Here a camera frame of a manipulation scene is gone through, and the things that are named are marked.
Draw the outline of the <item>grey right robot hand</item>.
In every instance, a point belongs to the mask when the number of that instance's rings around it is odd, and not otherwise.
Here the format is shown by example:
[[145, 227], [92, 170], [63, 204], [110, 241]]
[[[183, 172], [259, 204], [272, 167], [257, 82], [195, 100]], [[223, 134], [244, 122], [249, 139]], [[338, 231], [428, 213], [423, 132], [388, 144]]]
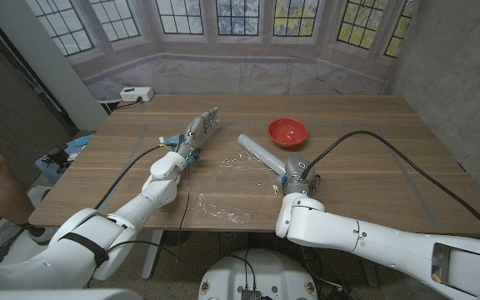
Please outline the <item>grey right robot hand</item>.
[[289, 154], [284, 163], [285, 174], [283, 178], [284, 195], [289, 193], [302, 193], [305, 196], [314, 196], [318, 190], [321, 178], [315, 174], [315, 168], [311, 167], [305, 178], [303, 172], [308, 168], [309, 161], [296, 154]]

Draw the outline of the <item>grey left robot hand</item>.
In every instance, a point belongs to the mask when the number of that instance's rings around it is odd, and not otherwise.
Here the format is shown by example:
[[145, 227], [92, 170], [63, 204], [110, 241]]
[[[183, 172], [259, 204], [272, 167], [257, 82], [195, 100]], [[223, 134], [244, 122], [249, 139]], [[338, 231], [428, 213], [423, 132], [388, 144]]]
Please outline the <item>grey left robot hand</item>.
[[176, 153], [188, 160], [192, 152], [203, 144], [204, 138], [219, 124], [218, 107], [212, 107], [195, 117], [187, 126], [186, 132], [179, 141]]

